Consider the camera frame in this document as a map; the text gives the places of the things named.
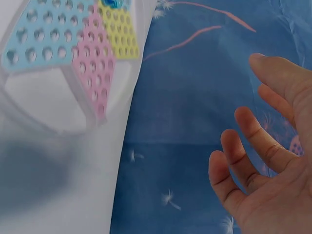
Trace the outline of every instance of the hand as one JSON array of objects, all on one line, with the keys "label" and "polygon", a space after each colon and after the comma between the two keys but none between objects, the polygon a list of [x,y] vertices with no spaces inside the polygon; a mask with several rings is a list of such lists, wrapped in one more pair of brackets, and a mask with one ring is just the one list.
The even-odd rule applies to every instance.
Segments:
[{"label": "hand", "polygon": [[[263,83],[258,92],[297,129],[302,157],[276,142],[246,107],[236,121],[252,147],[278,175],[261,175],[252,165],[234,130],[221,136],[223,152],[209,159],[209,179],[223,206],[243,234],[312,233],[312,72],[277,57],[253,54],[253,72]],[[234,183],[229,167],[247,194]]]}]

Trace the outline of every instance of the finger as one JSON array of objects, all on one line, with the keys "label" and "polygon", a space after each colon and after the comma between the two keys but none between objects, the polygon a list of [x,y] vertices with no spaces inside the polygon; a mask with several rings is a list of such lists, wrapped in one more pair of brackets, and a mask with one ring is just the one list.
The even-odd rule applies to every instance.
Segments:
[{"label": "finger", "polygon": [[210,184],[225,209],[236,218],[246,195],[234,183],[225,155],[215,151],[209,158]]},{"label": "finger", "polygon": [[282,98],[280,95],[278,95],[269,86],[265,84],[261,84],[259,86],[258,93],[266,103],[268,103],[270,106],[276,109],[296,129],[293,108],[284,98]]},{"label": "finger", "polygon": [[312,72],[284,58],[260,54],[250,56],[250,65],[262,83],[292,106],[302,146],[312,156]]},{"label": "finger", "polygon": [[269,178],[260,175],[249,160],[235,130],[228,129],[224,131],[221,135],[221,143],[228,164],[247,193],[254,192],[268,182]]},{"label": "finger", "polygon": [[248,142],[272,170],[280,173],[292,160],[298,158],[274,140],[247,107],[238,108],[235,119]]}]

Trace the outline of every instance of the fingernail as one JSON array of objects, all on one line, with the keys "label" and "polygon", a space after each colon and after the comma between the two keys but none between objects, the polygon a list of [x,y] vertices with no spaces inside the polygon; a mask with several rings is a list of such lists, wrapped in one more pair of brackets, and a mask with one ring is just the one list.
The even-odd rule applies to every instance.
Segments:
[{"label": "fingernail", "polygon": [[252,56],[253,56],[255,59],[259,59],[259,58],[265,57],[265,55],[263,55],[263,54],[261,54],[261,53],[254,53],[254,54],[252,54]]}]

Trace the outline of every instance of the yellow triangle section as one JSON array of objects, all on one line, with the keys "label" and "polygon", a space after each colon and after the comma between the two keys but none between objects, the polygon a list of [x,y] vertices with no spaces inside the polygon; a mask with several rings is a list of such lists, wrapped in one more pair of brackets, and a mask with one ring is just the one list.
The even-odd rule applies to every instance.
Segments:
[{"label": "yellow triangle section", "polygon": [[98,1],[98,13],[103,18],[107,38],[117,59],[137,59],[140,51],[129,11],[111,8]]}]

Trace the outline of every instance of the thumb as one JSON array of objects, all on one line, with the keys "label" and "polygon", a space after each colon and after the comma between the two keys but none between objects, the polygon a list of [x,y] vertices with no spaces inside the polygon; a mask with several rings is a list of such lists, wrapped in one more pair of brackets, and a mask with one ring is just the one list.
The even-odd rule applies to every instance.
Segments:
[{"label": "thumb", "polygon": [[312,163],[312,72],[284,58],[261,54],[251,55],[249,63],[260,81],[292,106],[302,147]]}]

